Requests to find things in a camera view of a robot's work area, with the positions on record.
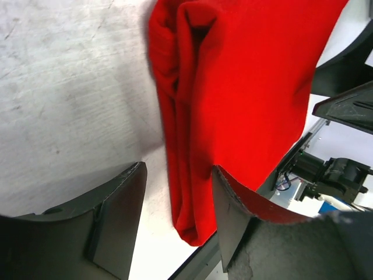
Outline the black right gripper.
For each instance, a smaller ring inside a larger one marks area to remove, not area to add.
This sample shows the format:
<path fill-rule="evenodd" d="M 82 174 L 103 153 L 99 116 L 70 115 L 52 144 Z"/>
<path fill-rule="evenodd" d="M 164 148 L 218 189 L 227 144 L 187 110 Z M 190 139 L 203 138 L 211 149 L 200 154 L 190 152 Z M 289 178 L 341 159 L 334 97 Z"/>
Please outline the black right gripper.
<path fill-rule="evenodd" d="M 326 96 L 316 117 L 372 134 L 372 22 L 340 54 L 316 68 L 311 93 Z"/>

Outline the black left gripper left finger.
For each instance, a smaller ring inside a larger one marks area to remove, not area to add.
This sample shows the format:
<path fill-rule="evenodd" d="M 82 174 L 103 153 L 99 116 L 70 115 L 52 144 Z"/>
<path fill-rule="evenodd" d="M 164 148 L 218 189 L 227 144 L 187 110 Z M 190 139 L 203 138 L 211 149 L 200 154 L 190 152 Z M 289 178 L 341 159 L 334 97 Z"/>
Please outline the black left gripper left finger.
<path fill-rule="evenodd" d="M 136 162 L 41 214 L 1 216 L 1 278 L 127 279 L 146 181 Z"/>

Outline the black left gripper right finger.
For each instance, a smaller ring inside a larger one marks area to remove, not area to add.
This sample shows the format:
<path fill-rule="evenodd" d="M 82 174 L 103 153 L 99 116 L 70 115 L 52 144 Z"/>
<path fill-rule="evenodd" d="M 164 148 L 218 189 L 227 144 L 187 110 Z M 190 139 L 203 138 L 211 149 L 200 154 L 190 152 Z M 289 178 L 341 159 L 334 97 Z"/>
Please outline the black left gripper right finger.
<path fill-rule="evenodd" d="M 371 279 L 372 212 L 310 218 L 212 170 L 223 270 L 230 279 Z"/>

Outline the red t shirt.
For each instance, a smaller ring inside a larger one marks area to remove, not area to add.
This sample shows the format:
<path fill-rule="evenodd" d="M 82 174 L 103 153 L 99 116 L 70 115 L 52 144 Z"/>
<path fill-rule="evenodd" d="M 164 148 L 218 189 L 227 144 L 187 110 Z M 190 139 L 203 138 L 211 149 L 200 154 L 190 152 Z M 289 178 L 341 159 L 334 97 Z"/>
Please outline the red t shirt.
<path fill-rule="evenodd" d="M 299 139 L 316 64 L 346 1 L 157 1 L 149 58 L 173 225 L 216 230 L 211 172 L 257 190 Z"/>

